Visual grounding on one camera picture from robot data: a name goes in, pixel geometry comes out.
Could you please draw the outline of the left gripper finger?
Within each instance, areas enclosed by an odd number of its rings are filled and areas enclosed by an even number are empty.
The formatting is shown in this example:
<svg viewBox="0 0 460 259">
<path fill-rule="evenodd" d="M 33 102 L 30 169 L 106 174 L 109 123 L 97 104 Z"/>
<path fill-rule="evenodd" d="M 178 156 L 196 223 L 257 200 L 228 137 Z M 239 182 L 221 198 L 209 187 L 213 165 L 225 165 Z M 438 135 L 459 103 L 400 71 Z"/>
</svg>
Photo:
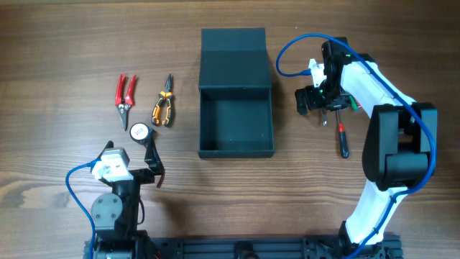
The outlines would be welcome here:
<svg viewBox="0 0 460 259">
<path fill-rule="evenodd" d="M 157 183 L 157 187 L 160 188 L 165 178 L 165 168 L 156 149 L 154 132 L 150 131 L 145 140 L 146 153 L 144 161 L 155 176 L 160 176 L 160 179 Z"/>
<path fill-rule="evenodd" d="M 110 149 L 110 148 L 113 148 L 113 147 L 114 147 L 114 142 L 111 141 L 111 140 L 109 140 L 109 141 L 106 143 L 105 147 L 103 148 L 103 150 L 101 151 L 101 153 L 98 155 L 98 157 L 97 157 L 96 159 L 97 159 L 97 160 L 100 160 L 100 159 L 101 159 L 101 156 L 102 156 L 103 153 L 104 153 L 104 151 L 105 151 L 106 149 Z"/>
</svg>

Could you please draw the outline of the clear case of screwdrivers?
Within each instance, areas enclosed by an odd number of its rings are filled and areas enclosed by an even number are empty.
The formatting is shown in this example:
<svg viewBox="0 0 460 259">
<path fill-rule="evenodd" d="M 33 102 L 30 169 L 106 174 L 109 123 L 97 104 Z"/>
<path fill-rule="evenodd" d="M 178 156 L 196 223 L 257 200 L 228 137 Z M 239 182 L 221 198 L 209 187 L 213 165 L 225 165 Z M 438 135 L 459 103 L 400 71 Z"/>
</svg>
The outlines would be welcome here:
<svg viewBox="0 0 460 259">
<path fill-rule="evenodd" d="M 351 103 L 351 108 L 353 111 L 357 111 L 361 109 L 361 105 L 356 101 L 356 99 L 353 96 L 350 96 L 350 103 Z"/>
</svg>

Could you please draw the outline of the silver socket wrench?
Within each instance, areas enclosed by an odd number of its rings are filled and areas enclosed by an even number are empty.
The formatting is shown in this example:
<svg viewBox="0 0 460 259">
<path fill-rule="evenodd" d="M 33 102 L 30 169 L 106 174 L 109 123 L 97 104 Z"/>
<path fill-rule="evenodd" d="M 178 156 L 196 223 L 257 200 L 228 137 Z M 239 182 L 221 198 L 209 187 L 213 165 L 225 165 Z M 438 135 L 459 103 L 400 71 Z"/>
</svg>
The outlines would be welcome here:
<svg viewBox="0 0 460 259">
<path fill-rule="evenodd" d="M 323 126 L 327 125 L 327 117 L 326 117 L 326 111 L 325 109 L 321 110 L 321 117 L 322 117 L 322 124 Z"/>
</svg>

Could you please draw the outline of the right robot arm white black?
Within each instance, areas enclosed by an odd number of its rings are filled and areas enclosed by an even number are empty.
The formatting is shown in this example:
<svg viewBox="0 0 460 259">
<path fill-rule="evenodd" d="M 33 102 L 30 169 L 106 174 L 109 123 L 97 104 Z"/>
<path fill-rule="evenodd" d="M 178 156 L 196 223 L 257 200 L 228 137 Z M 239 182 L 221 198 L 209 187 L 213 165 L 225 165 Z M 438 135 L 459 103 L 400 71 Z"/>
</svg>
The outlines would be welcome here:
<svg viewBox="0 0 460 259">
<path fill-rule="evenodd" d="M 333 246 L 338 258 L 365 258 L 383 248 L 385 227 L 401 201 L 433 174 L 438 112 L 394 87 L 375 61 L 352 50 L 346 38 L 325 40 L 322 63 L 310 60 L 302 72 L 313 85 L 296 90 L 297 111 L 339 113 L 359 105 L 370 118 L 362 151 L 367 180 Z"/>
</svg>

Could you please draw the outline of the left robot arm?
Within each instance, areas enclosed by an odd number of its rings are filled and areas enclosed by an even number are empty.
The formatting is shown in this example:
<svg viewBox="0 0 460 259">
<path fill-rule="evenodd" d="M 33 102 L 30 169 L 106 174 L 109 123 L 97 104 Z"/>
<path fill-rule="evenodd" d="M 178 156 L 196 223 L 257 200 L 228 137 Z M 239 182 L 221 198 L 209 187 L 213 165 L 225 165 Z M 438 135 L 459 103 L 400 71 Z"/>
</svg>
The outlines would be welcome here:
<svg viewBox="0 0 460 259">
<path fill-rule="evenodd" d="M 161 258 L 161 252 L 145 230 L 137 226 L 144 221 L 144 205 L 140 187 L 163 177 L 165 169 L 155 147 L 152 132 L 132 133 L 132 139 L 144 145 L 147 168 L 129 170 L 129 157 L 112 141 L 91 166 L 95 178 L 111 187 L 111 192 L 99 196 L 91 207 L 95 225 L 94 240 L 85 243 L 84 258 Z"/>
</svg>

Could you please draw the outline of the round white black tape measure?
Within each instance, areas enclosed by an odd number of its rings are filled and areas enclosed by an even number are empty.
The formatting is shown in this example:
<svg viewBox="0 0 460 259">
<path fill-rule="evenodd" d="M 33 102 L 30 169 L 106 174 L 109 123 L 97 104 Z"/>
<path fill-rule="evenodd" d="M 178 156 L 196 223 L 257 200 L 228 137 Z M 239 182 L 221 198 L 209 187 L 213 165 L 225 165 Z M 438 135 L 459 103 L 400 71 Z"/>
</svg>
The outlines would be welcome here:
<svg viewBox="0 0 460 259">
<path fill-rule="evenodd" d="M 152 139 L 153 129 L 143 122 L 133 124 L 129 130 L 130 137 L 140 145 L 147 145 Z"/>
</svg>

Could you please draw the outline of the black red screwdriver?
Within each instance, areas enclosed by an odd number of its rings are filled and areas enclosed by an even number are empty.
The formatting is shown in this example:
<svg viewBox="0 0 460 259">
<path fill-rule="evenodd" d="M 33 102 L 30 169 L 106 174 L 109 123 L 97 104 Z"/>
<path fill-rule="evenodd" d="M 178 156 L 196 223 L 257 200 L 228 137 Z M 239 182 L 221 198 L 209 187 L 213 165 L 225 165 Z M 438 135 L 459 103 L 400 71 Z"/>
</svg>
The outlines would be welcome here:
<svg viewBox="0 0 460 259">
<path fill-rule="evenodd" d="M 346 132 L 344 129 L 344 125 L 341 122 L 340 112 L 339 110 L 336 111 L 336 120 L 338 123 L 338 134 L 339 134 L 339 150 L 341 157 L 346 159 L 349 157 L 349 147 L 346 140 Z"/>
</svg>

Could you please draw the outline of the black open box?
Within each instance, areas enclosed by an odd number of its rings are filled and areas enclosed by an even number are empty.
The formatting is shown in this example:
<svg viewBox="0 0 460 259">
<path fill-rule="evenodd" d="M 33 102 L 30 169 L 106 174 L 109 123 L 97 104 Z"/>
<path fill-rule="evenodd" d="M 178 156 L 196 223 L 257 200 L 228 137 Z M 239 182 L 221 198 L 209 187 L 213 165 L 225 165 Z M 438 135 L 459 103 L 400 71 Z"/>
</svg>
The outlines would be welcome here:
<svg viewBox="0 0 460 259">
<path fill-rule="evenodd" d="M 201 32 L 198 156 L 270 158 L 275 153 L 265 29 Z"/>
</svg>

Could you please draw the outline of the orange black pliers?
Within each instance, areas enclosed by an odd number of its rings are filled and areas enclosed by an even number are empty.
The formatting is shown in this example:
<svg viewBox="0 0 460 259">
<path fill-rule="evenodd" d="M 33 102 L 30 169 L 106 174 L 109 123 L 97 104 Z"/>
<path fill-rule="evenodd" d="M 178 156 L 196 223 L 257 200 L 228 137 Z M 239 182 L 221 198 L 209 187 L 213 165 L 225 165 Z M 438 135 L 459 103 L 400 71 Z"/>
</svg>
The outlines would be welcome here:
<svg viewBox="0 0 460 259">
<path fill-rule="evenodd" d="M 163 125 L 164 127 L 171 127 L 173 123 L 173 117 L 175 115 L 173 109 L 173 76 L 171 74 L 168 75 L 167 80 L 165 82 L 165 89 L 158 94 L 158 100 L 152 110 L 152 124 L 154 126 Z M 161 108 L 165 106 L 166 117 L 161 120 L 160 119 L 160 112 Z"/>
</svg>

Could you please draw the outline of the red handled snips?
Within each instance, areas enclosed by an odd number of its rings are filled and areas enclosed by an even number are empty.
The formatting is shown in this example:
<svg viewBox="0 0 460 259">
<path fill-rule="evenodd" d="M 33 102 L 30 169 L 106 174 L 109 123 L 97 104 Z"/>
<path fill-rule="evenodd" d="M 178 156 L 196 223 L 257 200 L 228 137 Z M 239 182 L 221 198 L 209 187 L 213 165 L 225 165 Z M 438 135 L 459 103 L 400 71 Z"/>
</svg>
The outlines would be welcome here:
<svg viewBox="0 0 460 259">
<path fill-rule="evenodd" d="M 124 95 L 124 82 L 127 77 L 124 74 L 119 76 L 115 93 L 115 106 L 117 108 L 121 126 L 124 131 L 127 130 L 129 110 L 134 106 L 134 87 L 137 81 L 137 76 L 132 76 L 129 81 L 126 95 Z"/>
</svg>

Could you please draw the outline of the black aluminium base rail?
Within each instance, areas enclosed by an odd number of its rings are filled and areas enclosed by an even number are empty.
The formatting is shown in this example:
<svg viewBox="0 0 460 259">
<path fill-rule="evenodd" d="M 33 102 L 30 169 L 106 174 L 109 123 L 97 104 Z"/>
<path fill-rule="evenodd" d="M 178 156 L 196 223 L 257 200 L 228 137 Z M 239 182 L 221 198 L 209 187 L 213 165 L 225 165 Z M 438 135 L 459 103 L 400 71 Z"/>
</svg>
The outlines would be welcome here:
<svg viewBox="0 0 460 259">
<path fill-rule="evenodd" d="M 296 238 L 180 239 L 155 238 L 147 242 L 128 241 L 93 245 L 94 258 L 347 258 L 356 250 L 344 237 L 314 235 Z"/>
</svg>

